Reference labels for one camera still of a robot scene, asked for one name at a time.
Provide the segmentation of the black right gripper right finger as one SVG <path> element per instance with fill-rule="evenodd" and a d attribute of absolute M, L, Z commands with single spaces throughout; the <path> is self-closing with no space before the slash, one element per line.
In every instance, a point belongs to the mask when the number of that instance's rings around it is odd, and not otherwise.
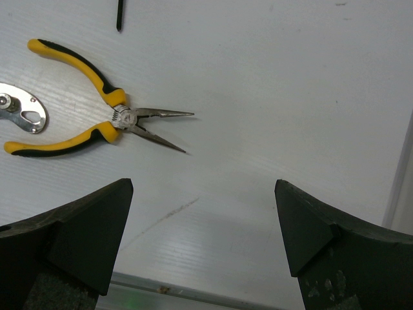
<path fill-rule="evenodd" d="M 305 309 L 412 309 L 412 236 L 278 180 L 277 213 Z"/>

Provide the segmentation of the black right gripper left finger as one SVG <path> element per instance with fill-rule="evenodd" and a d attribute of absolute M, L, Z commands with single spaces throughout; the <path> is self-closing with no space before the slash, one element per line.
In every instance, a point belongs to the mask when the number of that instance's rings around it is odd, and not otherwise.
<path fill-rule="evenodd" d="M 95 309 L 133 197 L 129 178 L 1 226 L 1 309 Z"/>

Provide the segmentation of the silver utility knife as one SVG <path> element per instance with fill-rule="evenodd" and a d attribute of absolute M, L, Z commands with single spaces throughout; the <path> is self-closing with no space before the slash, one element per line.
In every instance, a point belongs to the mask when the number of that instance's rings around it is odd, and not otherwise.
<path fill-rule="evenodd" d="M 1 83 L 1 119 L 6 119 L 31 134 L 42 132 L 48 113 L 33 94 L 11 84 Z"/>

